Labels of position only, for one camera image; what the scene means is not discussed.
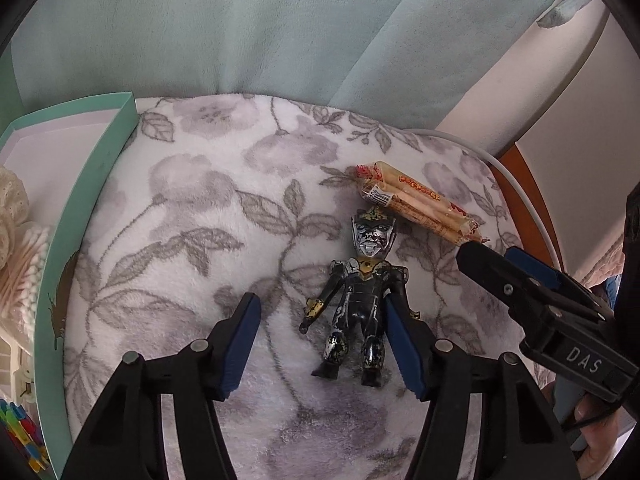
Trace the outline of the person's right hand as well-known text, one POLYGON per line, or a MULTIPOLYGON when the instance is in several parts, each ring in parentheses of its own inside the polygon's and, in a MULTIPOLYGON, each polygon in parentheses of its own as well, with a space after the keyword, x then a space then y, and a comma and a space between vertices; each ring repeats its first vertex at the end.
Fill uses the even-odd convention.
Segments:
MULTIPOLYGON (((601 407, 598 404, 598 399, 586 394, 575 406, 574 416, 578 422, 582 422, 597 415, 600 411, 601 407)), ((582 427, 580 430, 587 443, 585 451, 576 460, 580 478, 597 478, 611 463, 618 437, 618 427, 620 426, 618 419, 622 411, 619 408, 608 417, 582 427)))

